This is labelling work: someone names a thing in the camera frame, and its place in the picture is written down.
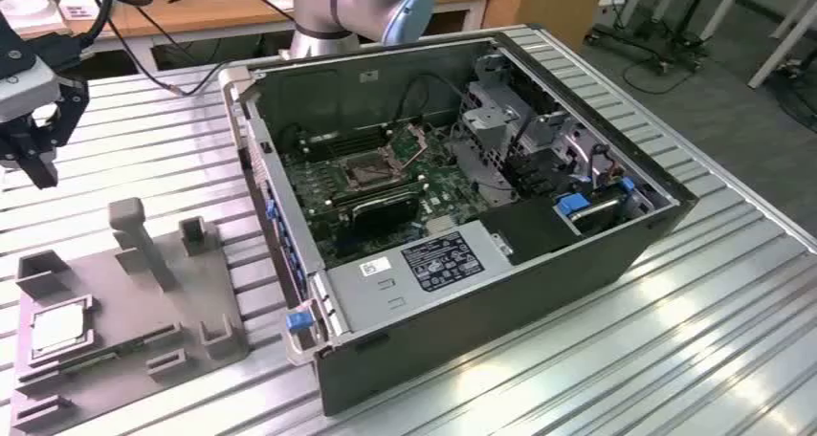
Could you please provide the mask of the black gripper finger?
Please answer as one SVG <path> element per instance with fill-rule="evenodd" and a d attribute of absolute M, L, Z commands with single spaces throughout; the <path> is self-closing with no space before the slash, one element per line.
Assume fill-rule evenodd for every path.
<path fill-rule="evenodd" d="M 29 116 L 1 123 L 1 165 L 26 168 L 29 163 Z"/>
<path fill-rule="evenodd" d="M 16 158 L 21 170 L 38 189 L 56 187 L 58 175 L 53 162 L 42 159 L 45 153 L 56 154 L 73 134 L 73 130 L 89 102 L 88 83 L 80 80 L 58 80 L 60 97 L 56 109 L 44 125 L 37 125 L 32 115 L 17 119 L 14 130 Z"/>

